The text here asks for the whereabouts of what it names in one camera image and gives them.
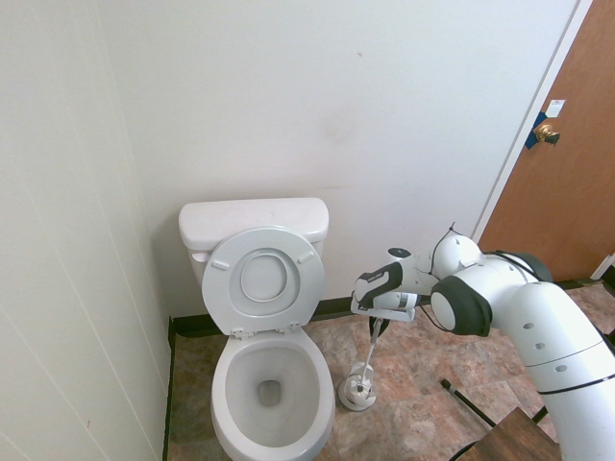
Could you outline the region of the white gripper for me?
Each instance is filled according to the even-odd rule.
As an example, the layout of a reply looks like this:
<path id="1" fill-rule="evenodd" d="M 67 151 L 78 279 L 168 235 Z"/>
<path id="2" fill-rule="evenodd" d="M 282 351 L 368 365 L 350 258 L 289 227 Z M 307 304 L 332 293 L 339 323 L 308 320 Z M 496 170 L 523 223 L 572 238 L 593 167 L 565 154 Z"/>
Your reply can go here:
<path id="1" fill-rule="evenodd" d="M 400 322 L 413 322 L 415 306 L 418 304 L 418 295 L 405 292 L 388 292 L 377 296 L 372 307 L 364 307 L 357 301 L 352 293 L 351 311 L 357 315 L 369 316 L 369 334 L 373 335 L 377 318 L 381 318 L 378 336 L 381 336 L 388 327 L 388 320 Z"/>

